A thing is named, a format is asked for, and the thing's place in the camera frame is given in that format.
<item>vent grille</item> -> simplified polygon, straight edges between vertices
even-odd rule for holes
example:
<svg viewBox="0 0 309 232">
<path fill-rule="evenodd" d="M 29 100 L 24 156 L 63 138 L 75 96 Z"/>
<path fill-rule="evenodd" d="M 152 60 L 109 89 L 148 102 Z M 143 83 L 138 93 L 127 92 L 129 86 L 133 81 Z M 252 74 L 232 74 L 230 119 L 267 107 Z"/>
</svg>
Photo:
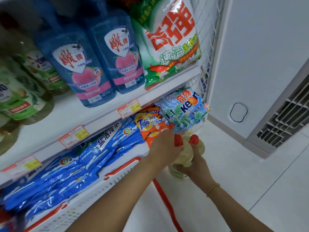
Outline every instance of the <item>vent grille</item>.
<svg viewBox="0 0 309 232">
<path fill-rule="evenodd" d="M 279 147 L 309 122 L 309 75 L 288 97 L 257 137 Z"/>
</svg>

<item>pink peach graphic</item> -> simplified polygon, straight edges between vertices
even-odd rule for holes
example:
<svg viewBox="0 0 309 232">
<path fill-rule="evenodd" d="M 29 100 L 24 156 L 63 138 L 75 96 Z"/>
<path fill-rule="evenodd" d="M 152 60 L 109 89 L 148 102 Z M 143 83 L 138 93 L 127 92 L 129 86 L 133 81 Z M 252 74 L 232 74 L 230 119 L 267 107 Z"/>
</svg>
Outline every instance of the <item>pink peach graphic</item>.
<svg viewBox="0 0 309 232">
<path fill-rule="evenodd" d="M 129 51 L 126 55 L 126 57 L 121 57 L 119 56 L 117 59 L 116 59 L 116 67 L 118 69 L 122 68 L 128 68 L 129 66 L 132 66 L 132 65 L 135 65 L 135 68 L 132 69 L 131 71 L 125 73 L 124 75 L 126 76 L 129 76 L 131 74 L 133 74 L 136 69 L 137 69 L 137 65 L 138 65 L 138 60 L 136 60 L 134 62 L 134 53 Z"/>
<path fill-rule="evenodd" d="M 90 83 L 91 81 L 94 81 L 96 80 L 97 81 L 97 84 L 94 85 L 94 86 L 91 86 L 90 88 L 85 88 L 83 90 L 85 91 L 92 91 L 94 90 L 95 88 L 97 88 L 100 84 L 100 80 L 101 80 L 101 77 L 98 76 L 98 77 L 95 77 L 95 75 L 93 74 L 93 69 L 90 68 L 90 67 L 86 67 L 83 71 L 83 73 L 73 73 L 72 74 L 72 81 L 74 84 L 87 84 L 87 83 Z"/>
</svg>

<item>blue bottle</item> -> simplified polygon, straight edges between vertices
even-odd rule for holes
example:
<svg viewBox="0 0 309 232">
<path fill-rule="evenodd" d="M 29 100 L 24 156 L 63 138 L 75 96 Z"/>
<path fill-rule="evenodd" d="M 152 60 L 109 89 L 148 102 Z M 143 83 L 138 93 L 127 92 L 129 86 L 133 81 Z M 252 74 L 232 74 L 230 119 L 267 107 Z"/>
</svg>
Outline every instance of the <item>blue bottle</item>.
<svg viewBox="0 0 309 232">
<path fill-rule="evenodd" d="M 118 92 L 128 93 L 145 82 L 130 17 L 102 0 L 91 1 L 95 14 L 84 20 L 89 37 Z"/>
<path fill-rule="evenodd" d="M 67 17 L 56 15 L 47 0 L 34 0 L 44 24 L 34 42 L 86 107 L 96 107 L 116 94 L 87 33 Z"/>
</svg>

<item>beaded bracelet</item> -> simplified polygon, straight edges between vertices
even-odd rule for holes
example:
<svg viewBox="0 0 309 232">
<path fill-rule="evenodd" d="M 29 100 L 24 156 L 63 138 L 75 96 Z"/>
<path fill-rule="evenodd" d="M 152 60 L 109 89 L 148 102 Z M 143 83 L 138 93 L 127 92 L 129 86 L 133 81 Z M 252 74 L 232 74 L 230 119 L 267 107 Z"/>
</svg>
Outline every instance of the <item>beaded bracelet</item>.
<svg viewBox="0 0 309 232">
<path fill-rule="evenodd" d="M 207 192 L 206 196 L 209 198 L 209 193 L 210 193 L 215 187 L 219 187 L 219 186 L 220 186 L 219 183 L 214 184 L 214 185 L 209 189 L 209 191 Z"/>
</svg>

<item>orange circle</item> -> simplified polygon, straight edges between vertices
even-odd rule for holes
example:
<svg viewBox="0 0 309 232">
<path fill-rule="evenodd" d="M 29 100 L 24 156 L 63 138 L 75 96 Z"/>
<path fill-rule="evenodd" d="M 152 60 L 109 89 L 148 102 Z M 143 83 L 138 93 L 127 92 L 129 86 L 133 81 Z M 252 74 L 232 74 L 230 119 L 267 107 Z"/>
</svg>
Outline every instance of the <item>orange circle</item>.
<svg viewBox="0 0 309 232">
<path fill-rule="evenodd" d="M 198 103 L 198 100 L 194 97 L 188 97 L 187 99 L 192 105 L 196 105 Z"/>
</svg>

